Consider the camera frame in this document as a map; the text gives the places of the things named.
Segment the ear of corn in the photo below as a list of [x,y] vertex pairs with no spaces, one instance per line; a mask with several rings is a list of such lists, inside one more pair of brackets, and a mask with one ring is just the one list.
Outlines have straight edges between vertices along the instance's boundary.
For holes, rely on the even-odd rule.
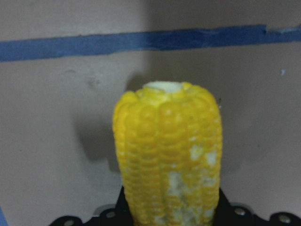
[[209,226],[219,199],[222,126],[213,96],[151,82],[115,106],[116,154],[135,226]]

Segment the blue tape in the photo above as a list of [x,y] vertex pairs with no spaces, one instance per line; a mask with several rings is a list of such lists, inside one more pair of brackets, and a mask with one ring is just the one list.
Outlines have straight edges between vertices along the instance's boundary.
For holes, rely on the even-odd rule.
[[8,226],[1,208],[0,208],[0,226]]
[[265,25],[135,32],[0,42],[0,61],[90,56],[134,50],[180,50],[301,41],[301,28],[267,32]]

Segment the corn cob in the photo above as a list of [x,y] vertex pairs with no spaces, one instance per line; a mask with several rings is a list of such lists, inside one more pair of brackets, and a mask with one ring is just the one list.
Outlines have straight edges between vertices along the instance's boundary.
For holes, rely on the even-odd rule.
[[128,91],[113,115],[135,226],[210,226],[219,199],[222,126],[214,97],[188,82]]

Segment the gray surface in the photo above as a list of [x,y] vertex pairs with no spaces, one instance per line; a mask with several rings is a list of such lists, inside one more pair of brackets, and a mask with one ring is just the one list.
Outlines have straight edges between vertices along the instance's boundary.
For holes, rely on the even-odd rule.
[[[293,1],[131,1],[127,10],[118,1],[24,2],[0,3],[0,40],[258,23],[279,28],[297,25],[301,10]],[[113,106],[126,89],[156,79],[190,81],[221,98],[221,186],[230,201],[264,218],[279,210],[301,216],[300,47],[0,63],[0,206],[9,225],[48,225],[65,214],[88,220],[115,203],[121,181]]]

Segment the corn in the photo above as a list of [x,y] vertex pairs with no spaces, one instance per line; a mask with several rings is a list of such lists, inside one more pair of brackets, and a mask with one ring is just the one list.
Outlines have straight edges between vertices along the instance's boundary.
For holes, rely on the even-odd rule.
[[113,132],[135,226],[210,226],[219,199],[222,126],[214,97],[150,82],[117,102]]

